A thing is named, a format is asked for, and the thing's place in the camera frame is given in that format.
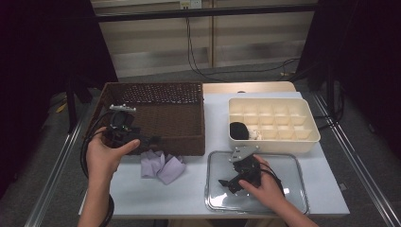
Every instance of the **clear plastic tray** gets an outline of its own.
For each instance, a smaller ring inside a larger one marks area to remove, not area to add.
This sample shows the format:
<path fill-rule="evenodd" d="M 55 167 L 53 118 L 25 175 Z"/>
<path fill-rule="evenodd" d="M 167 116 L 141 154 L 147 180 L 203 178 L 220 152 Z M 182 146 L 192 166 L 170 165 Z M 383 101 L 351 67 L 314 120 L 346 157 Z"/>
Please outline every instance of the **clear plastic tray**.
<path fill-rule="evenodd" d="M 301 98 L 231 98 L 229 123 L 232 122 L 241 122 L 248 131 L 259 135 L 257 140 L 235 140 L 229 136 L 233 147 L 307 152 L 321 139 L 309 106 Z"/>
<path fill-rule="evenodd" d="M 214 211 L 236 211 L 249 214 L 273 214 L 253 195 L 245 190 L 232 194 L 227 187 L 221 186 L 218 180 L 231 180 L 237 175 L 233 164 L 228 161 L 231 151 L 213 151 L 208 157 L 205 202 Z M 298 161 L 291 154 L 259 153 L 269 161 L 270 167 L 282 181 L 286 199 L 304 214 L 308 211 L 302 173 Z"/>

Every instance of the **lavender fabric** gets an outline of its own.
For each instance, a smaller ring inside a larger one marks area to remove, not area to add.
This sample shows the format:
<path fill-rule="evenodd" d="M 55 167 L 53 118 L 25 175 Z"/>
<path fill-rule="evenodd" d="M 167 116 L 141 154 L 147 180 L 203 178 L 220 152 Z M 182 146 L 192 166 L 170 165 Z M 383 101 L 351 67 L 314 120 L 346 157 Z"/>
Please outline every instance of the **lavender fabric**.
<path fill-rule="evenodd" d="M 149 150 L 141 153 L 141 176 L 143 178 L 155 177 L 163 166 L 165 166 L 165 155 L 162 151 Z"/>
<path fill-rule="evenodd" d="M 141 154 L 142 178 L 158 177 L 163 183 L 174 182 L 185 171 L 186 165 L 181 156 L 165 155 L 162 151 L 152 150 Z"/>

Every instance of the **table surface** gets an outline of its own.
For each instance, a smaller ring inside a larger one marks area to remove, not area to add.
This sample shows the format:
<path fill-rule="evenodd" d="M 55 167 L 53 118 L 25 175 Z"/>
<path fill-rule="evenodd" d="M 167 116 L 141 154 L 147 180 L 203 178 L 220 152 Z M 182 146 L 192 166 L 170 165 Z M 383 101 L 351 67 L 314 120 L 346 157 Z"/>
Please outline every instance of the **table surface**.
<path fill-rule="evenodd" d="M 114 173 L 111 194 L 113 218 L 266 218 L 261 214 L 216 212 L 205 205 L 207 157 L 215 150 L 231 150 L 224 126 L 228 110 L 221 108 L 233 96 L 300 98 L 290 82 L 203 84 L 206 152 L 184 157 L 186 170 L 175 182 L 141 179 L 140 157 L 125 156 Z M 349 214 L 344 198 L 317 143 L 307 153 L 295 153 L 305 184 L 309 215 L 335 217 Z"/>

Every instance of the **wicker basket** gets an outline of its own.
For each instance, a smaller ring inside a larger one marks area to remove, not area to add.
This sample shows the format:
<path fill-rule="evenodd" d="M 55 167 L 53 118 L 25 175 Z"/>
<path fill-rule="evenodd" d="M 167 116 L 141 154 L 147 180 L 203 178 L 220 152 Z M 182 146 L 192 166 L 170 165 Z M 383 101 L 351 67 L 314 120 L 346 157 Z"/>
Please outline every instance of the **wicker basket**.
<path fill-rule="evenodd" d="M 136 108 L 133 126 L 140 127 L 141 134 L 147 137 L 161 136 L 158 149 L 173 155 L 204 154 L 201 82 L 107 83 L 88 129 L 112 104 Z M 98 128 L 107 126 L 109 121 L 110 117 L 105 117 Z"/>

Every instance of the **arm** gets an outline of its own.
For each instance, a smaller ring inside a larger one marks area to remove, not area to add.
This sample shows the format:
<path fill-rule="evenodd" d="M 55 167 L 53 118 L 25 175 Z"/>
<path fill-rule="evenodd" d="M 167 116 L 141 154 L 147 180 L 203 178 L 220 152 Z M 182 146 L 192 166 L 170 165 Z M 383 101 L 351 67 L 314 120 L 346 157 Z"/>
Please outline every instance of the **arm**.
<path fill-rule="evenodd" d="M 109 148 L 101 140 L 101 131 L 105 131 L 105 128 L 96 131 L 86 154 L 89 182 L 78 226 L 97 227 L 106 217 L 113 174 L 121 157 L 137 148 L 140 143 L 139 140 L 132 140 L 121 148 Z"/>
<path fill-rule="evenodd" d="M 269 165 L 269 163 L 260 156 L 254 155 L 254 157 L 259 163 Z M 260 165 L 260 167 L 268 170 L 264 165 Z M 268 173 L 262 172 L 261 185 L 257 188 L 243 180 L 239 181 L 239 184 L 260 200 L 262 204 L 274 211 L 288 226 L 318 226 L 286 200 L 277 183 Z"/>

